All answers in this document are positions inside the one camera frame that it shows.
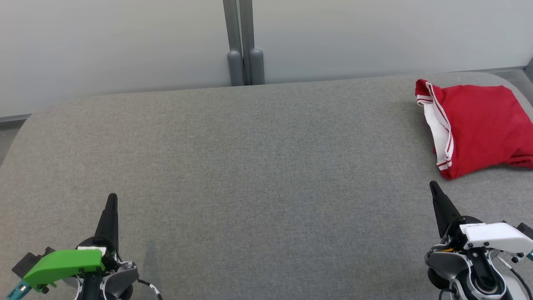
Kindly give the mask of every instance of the baseboard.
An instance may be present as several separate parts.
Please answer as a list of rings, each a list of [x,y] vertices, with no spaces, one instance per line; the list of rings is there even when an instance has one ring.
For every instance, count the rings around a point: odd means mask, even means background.
[[[26,120],[29,118],[31,114],[27,115],[16,115],[16,116],[7,116],[7,117],[0,117],[0,123],[4,122],[12,122],[12,121],[20,121],[20,120]]]
[[[533,82],[533,59],[531,59],[529,64],[524,69],[524,73],[529,78],[529,81]]]
[[[19,129],[30,116],[31,114],[0,117],[0,130]]]
[[[458,72],[496,73],[496,72],[505,72],[505,71],[524,70],[525,67],[526,66],[517,66],[517,67],[494,68],[494,69],[479,69],[479,70],[468,70],[468,71],[458,71]]]

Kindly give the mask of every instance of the white stripe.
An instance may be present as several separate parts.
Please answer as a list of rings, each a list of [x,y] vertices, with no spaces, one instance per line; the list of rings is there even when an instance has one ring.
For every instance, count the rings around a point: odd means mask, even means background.
[[[502,262],[502,264],[504,264],[506,267],[508,267],[509,270],[513,268],[513,267],[511,267],[510,264],[508,264],[505,260],[503,260],[503,258],[498,256],[498,259],[500,260],[500,262]]]
[[[161,294],[161,293],[157,290],[156,286],[154,286],[153,284],[150,284],[150,288],[152,288],[152,289],[154,290],[154,292],[156,292],[157,295]]]
[[[424,100],[433,101],[433,98],[431,98],[431,96],[424,96],[424,95],[416,95],[416,99],[424,99]]]
[[[416,95],[417,104],[424,107],[426,122],[431,128],[431,134],[433,135],[433,142],[437,152],[437,166],[439,170],[446,170],[451,167],[451,157],[454,150],[451,126],[444,109],[435,96],[433,85],[426,82],[426,88],[431,96]]]
[[[454,139],[453,139],[453,136],[451,135],[451,125],[450,125],[450,121],[448,121],[448,117],[446,116],[446,112],[444,111],[444,108],[442,108],[442,106],[440,105],[437,97],[435,96],[435,91],[433,90],[433,84],[429,83],[429,82],[426,82],[426,85],[430,86],[431,87],[431,96],[433,97],[433,100],[434,102],[436,103],[436,105],[440,108],[440,112],[442,112],[442,115],[444,116],[444,119],[446,120],[446,125],[448,126],[447,129],[448,129],[448,141],[446,142],[446,148],[445,148],[445,159],[446,161],[449,161],[450,164],[448,164],[449,166],[451,166],[451,156],[454,152]]]

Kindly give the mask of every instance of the floor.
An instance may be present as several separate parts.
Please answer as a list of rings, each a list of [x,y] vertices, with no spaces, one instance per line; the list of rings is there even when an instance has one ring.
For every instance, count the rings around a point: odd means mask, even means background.
[[[508,80],[515,87],[517,87],[522,94],[533,105],[533,83],[529,81],[527,76],[522,70],[510,69],[510,70],[482,70],[480,72],[491,73],[500,76],[503,79]],[[0,166],[11,146],[11,143],[15,139],[15,136],[19,132],[24,120],[9,121],[0,123]]]

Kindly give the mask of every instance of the white label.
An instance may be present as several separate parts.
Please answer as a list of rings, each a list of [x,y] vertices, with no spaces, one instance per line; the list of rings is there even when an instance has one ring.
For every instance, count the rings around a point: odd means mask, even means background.
[[[461,228],[461,231],[463,232],[463,234],[466,234],[465,229],[467,229],[468,227],[476,227],[476,226],[482,226],[482,225],[486,225],[486,224],[485,223],[461,224],[459,225],[459,227]]]
[[[106,248],[105,247],[90,246],[90,247],[78,247],[76,249],[77,250],[94,250],[94,249],[98,249],[98,250],[102,251],[102,257],[106,254]]]

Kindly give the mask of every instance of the white wall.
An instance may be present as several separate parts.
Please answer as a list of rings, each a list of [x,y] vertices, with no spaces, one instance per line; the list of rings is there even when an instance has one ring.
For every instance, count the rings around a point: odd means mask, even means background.
[[[266,83],[526,65],[531,0],[254,0]]]
[[[76,96],[229,86],[222,0],[3,0],[0,117]]]

